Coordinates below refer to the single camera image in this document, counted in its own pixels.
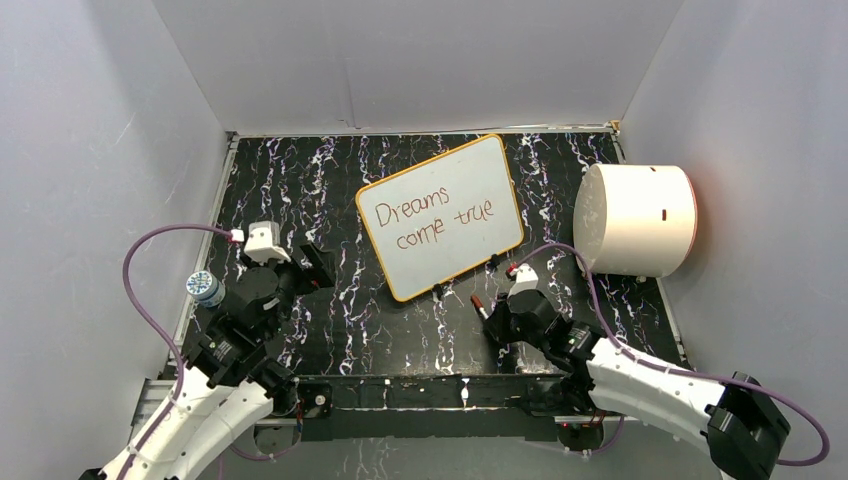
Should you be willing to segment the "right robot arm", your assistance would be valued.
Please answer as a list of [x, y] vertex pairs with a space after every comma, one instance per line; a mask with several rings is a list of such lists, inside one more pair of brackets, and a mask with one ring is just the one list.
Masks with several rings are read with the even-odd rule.
[[758, 382], [741, 372], [701, 379], [690, 370], [616, 347], [602, 329], [564, 318], [539, 290], [499, 295], [483, 320], [505, 345], [525, 342], [563, 373], [557, 387], [577, 414], [620, 413], [694, 445], [734, 479], [767, 479], [791, 427]]

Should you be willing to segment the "yellow framed whiteboard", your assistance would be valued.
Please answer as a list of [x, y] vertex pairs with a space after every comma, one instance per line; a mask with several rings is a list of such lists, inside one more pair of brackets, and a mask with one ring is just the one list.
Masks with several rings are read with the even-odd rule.
[[355, 204], [398, 302], [524, 241], [506, 147], [496, 134], [366, 185]]

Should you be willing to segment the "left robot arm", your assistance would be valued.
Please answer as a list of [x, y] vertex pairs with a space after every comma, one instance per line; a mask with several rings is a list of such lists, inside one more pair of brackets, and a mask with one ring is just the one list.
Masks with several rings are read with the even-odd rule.
[[278, 359], [296, 300], [335, 285], [337, 262], [312, 243], [302, 265], [273, 253], [264, 263], [244, 254], [245, 271], [225, 286], [179, 378], [142, 430], [84, 479], [195, 479], [245, 430], [273, 414], [301, 412], [300, 380]]

